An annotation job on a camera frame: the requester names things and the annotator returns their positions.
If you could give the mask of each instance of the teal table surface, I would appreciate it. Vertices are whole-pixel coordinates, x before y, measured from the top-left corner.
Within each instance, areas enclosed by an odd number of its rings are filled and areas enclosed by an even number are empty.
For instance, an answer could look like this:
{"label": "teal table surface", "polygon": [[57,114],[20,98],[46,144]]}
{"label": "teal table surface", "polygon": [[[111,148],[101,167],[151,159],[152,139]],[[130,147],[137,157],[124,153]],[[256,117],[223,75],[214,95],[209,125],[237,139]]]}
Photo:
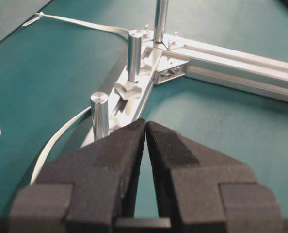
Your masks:
{"label": "teal table surface", "polygon": [[[155,1],[54,0],[42,11],[152,29]],[[278,0],[171,0],[166,31],[288,62],[288,9]],[[0,216],[49,138],[93,92],[109,93],[126,60],[123,37],[47,18],[0,44]],[[288,103],[180,78],[154,87],[143,118],[248,163],[288,218]],[[90,125],[86,116],[68,130],[48,161],[77,149]],[[158,216],[147,147],[135,216]]]}

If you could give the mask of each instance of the metal cylinder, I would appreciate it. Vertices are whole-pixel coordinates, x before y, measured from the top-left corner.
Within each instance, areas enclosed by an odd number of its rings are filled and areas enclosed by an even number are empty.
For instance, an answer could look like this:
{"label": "metal cylinder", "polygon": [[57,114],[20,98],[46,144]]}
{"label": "metal cylinder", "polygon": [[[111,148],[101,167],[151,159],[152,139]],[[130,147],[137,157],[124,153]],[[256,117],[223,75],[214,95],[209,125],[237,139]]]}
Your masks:
{"label": "metal cylinder", "polygon": [[132,30],[128,41],[128,80],[137,81],[141,67],[142,32]]}
{"label": "metal cylinder", "polygon": [[100,91],[93,93],[90,97],[95,141],[109,135],[108,99],[108,95]]}
{"label": "metal cylinder", "polygon": [[155,14],[154,41],[162,42],[167,20],[168,0],[157,0]]}

